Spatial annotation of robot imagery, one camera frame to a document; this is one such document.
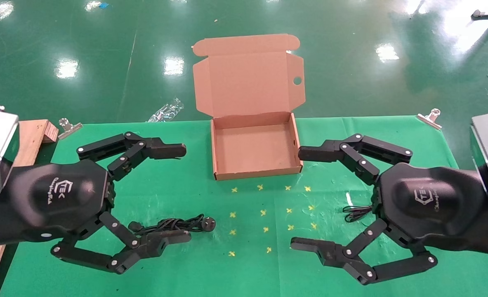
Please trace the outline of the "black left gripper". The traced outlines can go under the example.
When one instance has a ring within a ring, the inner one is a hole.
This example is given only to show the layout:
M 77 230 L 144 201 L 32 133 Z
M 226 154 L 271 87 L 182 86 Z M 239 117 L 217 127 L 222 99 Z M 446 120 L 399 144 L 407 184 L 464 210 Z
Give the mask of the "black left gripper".
M 147 158 L 180 159 L 184 144 L 126 132 L 78 147 L 77 154 L 74 164 L 12 169 L 0 193 L 0 245 L 65 238 L 51 249 L 56 258 L 123 274 L 141 259 L 160 257 L 168 245 L 191 240 L 191 219 L 169 218 L 150 227 L 132 221 L 125 227 L 108 212 L 114 207 L 112 179 L 120 181 Z M 107 171 L 95 163 L 116 155 Z M 116 255 L 77 248 L 77 240 L 67 238 L 88 238 L 102 223 L 125 244 Z

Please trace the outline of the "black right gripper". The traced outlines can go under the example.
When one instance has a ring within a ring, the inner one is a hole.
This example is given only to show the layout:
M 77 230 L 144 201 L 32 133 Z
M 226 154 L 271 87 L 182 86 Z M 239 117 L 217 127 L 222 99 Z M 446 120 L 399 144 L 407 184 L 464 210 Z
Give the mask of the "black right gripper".
M 348 245 L 293 237 L 293 250 L 314 252 L 323 266 L 341 268 L 359 284 L 369 285 L 426 272 L 438 263 L 423 245 L 447 251 L 488 254 L 488 192 L 477 171 L 410 164 L 413 152 L 362 134 L 301 146 L 298 158 L 340 162 L 368 186 L 374 186 L 372 210 L 378 218 Z M 380 170 L 370 157 L 394 165 Z M 360 253 L 382 233 L 412 256 L 376 266 Z

